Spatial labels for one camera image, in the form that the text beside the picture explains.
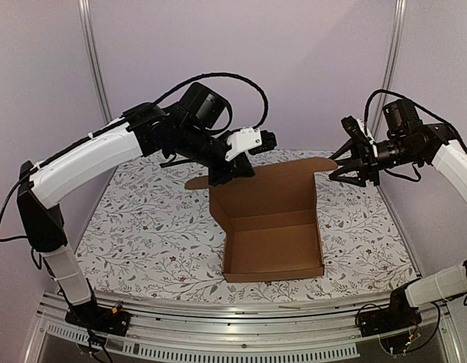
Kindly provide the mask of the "brown cardboard box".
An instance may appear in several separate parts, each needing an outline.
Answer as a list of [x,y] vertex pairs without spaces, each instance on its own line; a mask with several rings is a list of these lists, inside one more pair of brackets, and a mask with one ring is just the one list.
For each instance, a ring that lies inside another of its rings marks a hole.
[[325,157],[255,167],[251,178],[211,186],[207,177],[187,190],[209,192],[209,212],[224,230],[222,271],[229,283],[287,281],[325,272],[315,175],[337,168]]

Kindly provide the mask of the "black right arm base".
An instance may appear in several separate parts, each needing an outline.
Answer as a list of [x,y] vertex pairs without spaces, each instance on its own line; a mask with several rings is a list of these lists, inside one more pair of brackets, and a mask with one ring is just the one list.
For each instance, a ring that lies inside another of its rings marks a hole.
[[354,318],[362,337],[384,334],[422,323],[418,308],[409,305],[405,298],[390,299],[387,307],[374,303],[361,306]]

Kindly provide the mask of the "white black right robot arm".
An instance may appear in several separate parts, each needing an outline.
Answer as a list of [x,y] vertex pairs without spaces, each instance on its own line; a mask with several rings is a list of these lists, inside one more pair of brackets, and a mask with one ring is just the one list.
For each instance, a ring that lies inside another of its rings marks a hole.
[[395,213],[409,230],[415,253],[427,254],[424,275],[394,288],[382,323],[390,330],[426,304],[467,294],[467,147],[456,127],[407,97],[391,93],[382,108],[386,130],[377,139],[360,117],[341,120],[347,141],[331,155],[333,182],[358,187],[392,181]]

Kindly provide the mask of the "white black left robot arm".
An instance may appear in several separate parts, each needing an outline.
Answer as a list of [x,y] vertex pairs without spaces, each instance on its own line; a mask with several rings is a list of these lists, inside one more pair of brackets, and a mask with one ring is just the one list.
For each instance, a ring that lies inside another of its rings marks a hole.
[[246,152],[263,144],[261,131],[257,126],[214,130],[223,111],[231,111],[229,102],[195,82],[169,107],[139,104],[54,156],[22,165],[17,206],[26,238],[51,270],[70,311],[86,327],[99,327],[104,309],[67,240],[60,202],[100,174],[158,151],[207,167],[211,186],[253,176]]

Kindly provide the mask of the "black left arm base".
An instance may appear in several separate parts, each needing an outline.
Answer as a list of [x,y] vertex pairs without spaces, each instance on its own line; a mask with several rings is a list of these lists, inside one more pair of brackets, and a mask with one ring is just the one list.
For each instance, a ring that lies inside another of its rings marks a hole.
[[113,307],[102,307],[96,301],[90,301],[69,308],[65,322],[75,326],[89,328],[106,334],[125,337],[131,320],[131,314],[123,309],[123,301]]

